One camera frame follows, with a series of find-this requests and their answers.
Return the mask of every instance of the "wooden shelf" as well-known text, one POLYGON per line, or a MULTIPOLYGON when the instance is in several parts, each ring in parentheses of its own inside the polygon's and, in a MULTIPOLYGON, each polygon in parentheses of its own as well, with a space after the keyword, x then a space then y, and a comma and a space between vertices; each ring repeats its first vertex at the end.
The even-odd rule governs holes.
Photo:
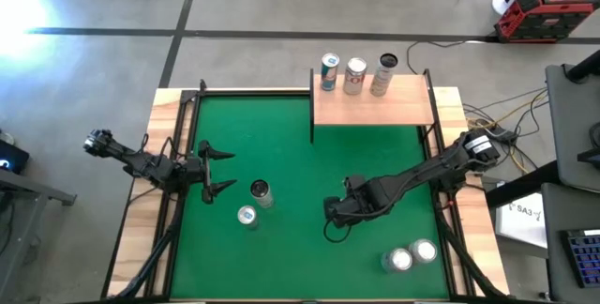
POLYGON ((338 75, 336 89, 321 89, 321 75, 313 76, 314 125, 411 125, 433 124, 428 86, 424 75, 394 75, 387 93, 369 92, 373 75, 367 75, 363 91, 344 93, 344 76, 338 75))

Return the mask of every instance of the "keyboard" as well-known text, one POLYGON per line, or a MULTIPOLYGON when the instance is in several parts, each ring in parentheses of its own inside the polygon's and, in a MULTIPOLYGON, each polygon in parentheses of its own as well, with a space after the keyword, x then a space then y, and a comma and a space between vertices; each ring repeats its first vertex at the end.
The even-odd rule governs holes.
POLYGON ((600 287, 600 229, 565 230, 561 238, 579 287, 600 287))

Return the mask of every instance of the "wooden platform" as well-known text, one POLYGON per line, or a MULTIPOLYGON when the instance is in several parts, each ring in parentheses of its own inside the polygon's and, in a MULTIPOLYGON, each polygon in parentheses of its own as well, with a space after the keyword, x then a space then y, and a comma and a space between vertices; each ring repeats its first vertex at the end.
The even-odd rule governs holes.
MULTIPOLYGON (((150 152, 157 153, 163 141, 168 136, 173 136, 181 91, 182 89, 157 90, 147 131, 150 135, 150 141, 146 149, 150 152)), ((442 122, 444 142, 445 145, 450 145, 462 131, 467 130, 467 122, 462 109, 460 95, 456 87, 435 87, 434 91, 442 122)), ((183 146, 187 142, 188 127, 189 115, 186 115, 181 150, 183 150, 183 146)), ((435 155, 438 148, 435 146, 432 133, 429 135, 429 143, 432 154, 435 155)), ((480 184, 479 179, 472 176, 468 176, 468 182, 480 184)), ((131 197, 148 188, 147 182, 136 180, 131 197)), ((157 223, 159 204, 160 191, 157 190, 137 200, 124 214, 126 219, 123 232, 119 237, 118 253, 110 275, 108 295, 115 295, 121 291, 138 272, 143 261, 148 257, 157 223)), ((508 285, 504 276, 503 264, 498 252, 496 236, 489 217, 484 193, 477 189, 463 188, 457 194, 457 206, 470 255, 492 283, 499 290, 508 294, 508 285)), ((157 294, 160 294, 164 280, 165 259, 166 253, 163 253, 155 285, 155 293, 157 294)), ((452 262, 457 279, 458 292, 464 294, 464 284, 461 283, 460 263, 455 254, 453 254, 452 262)))
POLYGON ((424 75, 394 75, 387 93, 375 97, 369 92, 373 75, 366 75, 363 91, 348 95, 344 76, 338 75, 336 88, 321 89, 321 75, 313 78, 315 125, 410 125, 433 123, 424 75))

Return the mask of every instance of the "soda can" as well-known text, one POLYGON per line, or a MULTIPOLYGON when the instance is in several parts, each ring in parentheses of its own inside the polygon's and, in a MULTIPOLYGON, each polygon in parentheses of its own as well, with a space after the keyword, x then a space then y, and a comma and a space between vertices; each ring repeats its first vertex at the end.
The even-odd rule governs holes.
POLYGON ((327 53, 321 59, 321 89, 331 91, 336 88, 338 78, 339 56, 327 53))
POLYGON ((392 82, 394 76, 394 67, 398 64, 398 58, 391 54, 386 53, 379 58, 379 66, 373 76, 373 82, 371 83, 370 92, 375 97, 381 97, 387 92, 387 87, 392 82))
POLYGON ((237 219, 248 229, 256 229, 259 226, 256 209, 250 205, 244 205, 237 211, 237 219))
POLYGON ((273 194, 271 193, 271 187, 266 181, 256 180, 250 185, 250 193, 263 208, 271 207, 275 202, 273 200, 273 194))
POLYGON ((387 272, 406 271, 412 265, 413 259, 406 249, 397 248, 382 255, 382 266, 387 272))
POLYGON ((361 58, 352 58, 346 66, 344 92, 350 95, 360 94, 367 73, 367 62, 361 58))
POLYGON ((429 263, 438 255, 433 242, 428 239, 418 239, 409 246, 409 251, 415 261, 429 263))

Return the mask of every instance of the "blue can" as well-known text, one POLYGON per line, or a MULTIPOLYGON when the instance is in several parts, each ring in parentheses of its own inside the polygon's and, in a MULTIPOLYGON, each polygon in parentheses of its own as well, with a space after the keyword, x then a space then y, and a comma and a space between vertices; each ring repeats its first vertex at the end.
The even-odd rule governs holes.
POLYGON ((321 61, 321 89, 331 91, 336 88, 338 78, 339 56, 327 53, 321 61))

